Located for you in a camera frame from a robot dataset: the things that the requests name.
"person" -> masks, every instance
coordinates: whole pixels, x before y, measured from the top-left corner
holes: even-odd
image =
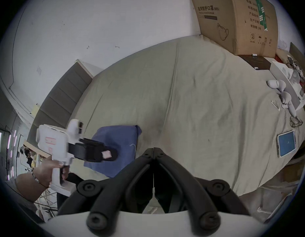
[[[63,180],[68,180],[76,185],[83,181],[83,179],[76,174],[69,173],[69,166],[64,167],[59,161],[52,160],[52,156],[50,156],[44,159],[42,163],[32,171],[20,174],[16,178],[12,178],[9,182],[6,182],[11,188],[11,190],[8,190],[10,190],[10,194],[14,198],[14,201],[16,201],[21,209],[37,223],[42,223],[44,221],[35,214],[37,208],[34,203],[50,186],[53,168],[63,168],[61,175]],[[58,208],[66,199],[66,196],[57,193]]]

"cable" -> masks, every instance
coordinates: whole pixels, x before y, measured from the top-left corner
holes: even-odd
[[[17,191],[15,191],[15,190],[14,190],[12,187],[10,187],[9,185],[8,185],[8,187],[9,187],[11,190],[13,190],[16,194],[20,195],[22,198],[24,198],[25,200],[27,200],[27,201],[29,201],[29,202],[31,202],[31,203],[40,204],[40,205],[47,206],[47,207],[52,208],[52,209],[58,209],[57,207],[51,207],[51,206],[46,205],[46,204],[37,203],[37,202],[32,202],[32,201],[26,199],[24,196],[22,196],[22,195],[21,195],[20,193],[18,193]]]

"bed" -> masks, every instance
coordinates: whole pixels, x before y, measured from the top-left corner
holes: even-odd
[[[160,147],[192,175],[227,181],[237,195],[257,189],[294,153],[278,158],[276,136],[290,126],[278,111],[279,92],[267,86],[269,70],[256,71],[238,56],[202,36],[160,43],[134,53],[94,77],[71,118],[84,124],[86,138],[109,125],[139,125],[137,152]],[[106,177],[75,159],[71,171],[83,179]]]

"white object on bed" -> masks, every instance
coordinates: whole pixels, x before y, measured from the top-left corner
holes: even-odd
[[[286,83],[282,80],[269,80],[267,84],[272,89],[278,89],[279,92],[283,92],[286,87]]]
[[[305,94],[301,95],[302,87],[299,84],[298,72],[294,72],[293,69],[288,68],[283,63],[271,62],[270,72],[277,80],[282,80],[285,82],[286,87],[284,91],[288,92],[292,97],[292,103],[296,111],[305,105]]]

